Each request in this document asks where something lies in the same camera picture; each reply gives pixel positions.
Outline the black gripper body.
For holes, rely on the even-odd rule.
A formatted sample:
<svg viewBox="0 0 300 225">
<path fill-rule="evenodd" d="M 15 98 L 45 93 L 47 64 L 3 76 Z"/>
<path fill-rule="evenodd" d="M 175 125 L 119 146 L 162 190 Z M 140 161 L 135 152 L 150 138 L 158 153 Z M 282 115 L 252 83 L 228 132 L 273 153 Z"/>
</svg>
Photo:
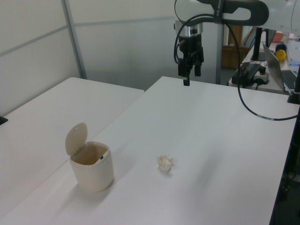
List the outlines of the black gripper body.
<svg viewBox="0 0 300 225">
<path fill-rule="evenodd" d="M 189 54 L 196 55 L 199 58 L 203 58 L 202 36 L 196 35 L 192 37 L 181 37 L 180 41 L 184 41 L 180 45 L 180 51 L 183 53 L 183 57 L 187 58 Z"/>
</svg>

